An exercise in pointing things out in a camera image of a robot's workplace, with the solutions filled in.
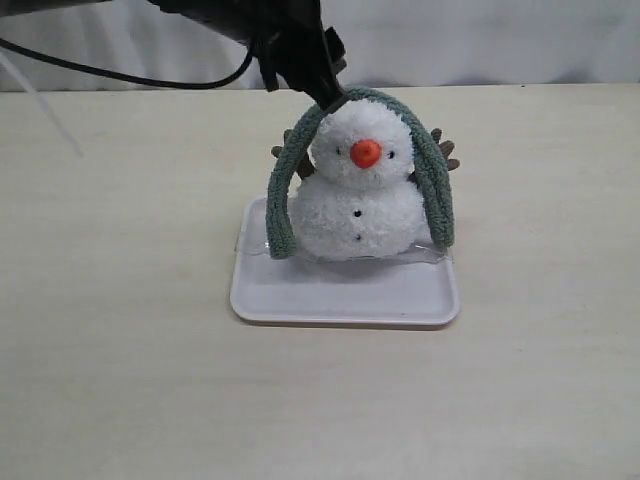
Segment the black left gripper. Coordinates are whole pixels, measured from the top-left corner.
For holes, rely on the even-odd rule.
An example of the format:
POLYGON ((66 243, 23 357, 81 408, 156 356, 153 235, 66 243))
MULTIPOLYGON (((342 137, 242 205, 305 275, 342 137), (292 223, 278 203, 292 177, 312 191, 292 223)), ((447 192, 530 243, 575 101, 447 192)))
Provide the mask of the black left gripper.
POLYGON ((319 1, 250 1, 254 16, 260 74, 269 92, 283 79, 304 92, 322 111, 336 111, 346 102, 337 80, 344 46, 333 29, 325 29, 319 1))

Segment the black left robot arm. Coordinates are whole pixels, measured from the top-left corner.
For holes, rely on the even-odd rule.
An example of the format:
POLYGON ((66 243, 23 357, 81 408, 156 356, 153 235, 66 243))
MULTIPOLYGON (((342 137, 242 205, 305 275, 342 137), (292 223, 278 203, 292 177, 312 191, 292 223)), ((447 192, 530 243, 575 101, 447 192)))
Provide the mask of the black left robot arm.
POLYGON ((283 80, 329 113, 347 101, 337 79, 346 66, 345 47, 334 28, 323 26, 319 1, 176 0, 154 5, 245 44, 269 92, 283 80))

